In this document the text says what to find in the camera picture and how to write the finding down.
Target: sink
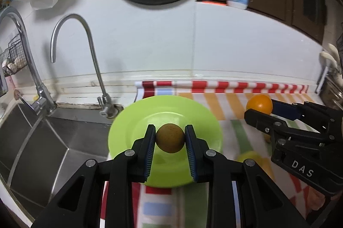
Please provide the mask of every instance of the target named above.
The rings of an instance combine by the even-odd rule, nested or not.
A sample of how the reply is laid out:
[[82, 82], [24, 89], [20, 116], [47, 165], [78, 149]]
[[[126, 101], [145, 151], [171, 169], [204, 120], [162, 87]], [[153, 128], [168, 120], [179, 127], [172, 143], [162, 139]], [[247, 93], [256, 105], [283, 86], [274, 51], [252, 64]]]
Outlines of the sink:
[[112, 121], [99, 110], [34, 115], [16, 105], [0, 127], [0, 175], [32, 220], [87, 160], [107, 160]]

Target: striped tablecloth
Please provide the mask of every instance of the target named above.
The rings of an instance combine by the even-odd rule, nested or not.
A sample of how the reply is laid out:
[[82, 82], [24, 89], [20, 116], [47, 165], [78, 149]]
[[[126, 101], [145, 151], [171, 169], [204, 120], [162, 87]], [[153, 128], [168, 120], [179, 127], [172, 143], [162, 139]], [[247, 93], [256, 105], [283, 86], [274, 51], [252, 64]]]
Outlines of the striped tablecloth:
[[[306, 85], [207, 81], [143, 81], [137, 82], [136, 101], [154, 95], [179, 95], [193, 99], [208, 108], [223, 131], [223, 154], [236, 159], [249, 150], [258, 152], [269, 163], [272, 178], [305, 217], [308, 186], [270, 161], [271, 145], [263, 134], [244, 121], [247, 101], [256, 93], [287, 103], [311, 101], [319, 97]], [[313, 129], [298, 120], [286, 120], [290, 127]], [[205, 228], [207, 216], [207, 184], [189, 184], [172, 189], [156, 189], [133, 185], [133, 210], [136, 228]], [[106, 190], [102, 204], [105, 217]]]

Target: wire basket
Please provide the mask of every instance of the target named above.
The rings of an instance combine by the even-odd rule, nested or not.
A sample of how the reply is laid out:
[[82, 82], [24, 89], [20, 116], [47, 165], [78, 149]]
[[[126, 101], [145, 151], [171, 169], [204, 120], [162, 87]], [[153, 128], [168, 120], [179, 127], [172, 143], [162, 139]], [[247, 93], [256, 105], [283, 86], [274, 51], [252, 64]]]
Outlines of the wire basket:
[[19, 34], [8, 43], [8, 48], [0, 54], [0, 61], [5, 77], [16, 74], [27, 66], [23, 44], [19, 38]]

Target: metal bolt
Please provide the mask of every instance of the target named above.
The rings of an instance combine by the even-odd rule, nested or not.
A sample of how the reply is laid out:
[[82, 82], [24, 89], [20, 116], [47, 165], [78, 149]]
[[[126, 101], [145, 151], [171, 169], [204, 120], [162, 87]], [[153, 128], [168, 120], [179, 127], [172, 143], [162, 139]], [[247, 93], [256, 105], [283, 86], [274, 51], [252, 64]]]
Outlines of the metal bolt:
[[285, 139], [279, 139], [279, 140], [277, 140], [277, 143], [281, 146], [284, 146], [284, 145], [286, 145], [286, 140]]
[[248, 166], [252, 167], [252, 166], [255, 165], [255, 160], [248, 158], [248, 159], [245, 161], [245, 164], [247, 164]]
[[125, 152], [124, 152], [124, 154], [126, 155], [126, 156], [133, 156], [134, 155], [134, 150], [126, 150]]
[[206, 151], [206, 154], [207, 154], [208, 156], [215, 156], [217, 153], [215, 152], [215, 150], [207, 150], [207, 151]]
[[95, 160], [94, 159], [89, 159], [86, 161], [86, 166], [87, 167], [93, 167], [95, 165]]

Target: blue rectangle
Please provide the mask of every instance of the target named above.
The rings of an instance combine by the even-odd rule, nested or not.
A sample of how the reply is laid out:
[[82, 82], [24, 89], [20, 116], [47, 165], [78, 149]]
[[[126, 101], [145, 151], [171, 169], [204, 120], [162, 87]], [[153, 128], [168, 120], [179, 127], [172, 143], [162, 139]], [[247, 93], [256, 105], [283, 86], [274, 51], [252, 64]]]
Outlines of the blue rectangle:
[[143, 206], [143, 214], [152, 216], [171, 216], [173, 208], [171, 204], [146, 202]]
[[155, 88], [156, 95], [173, 95], [173, 88]]

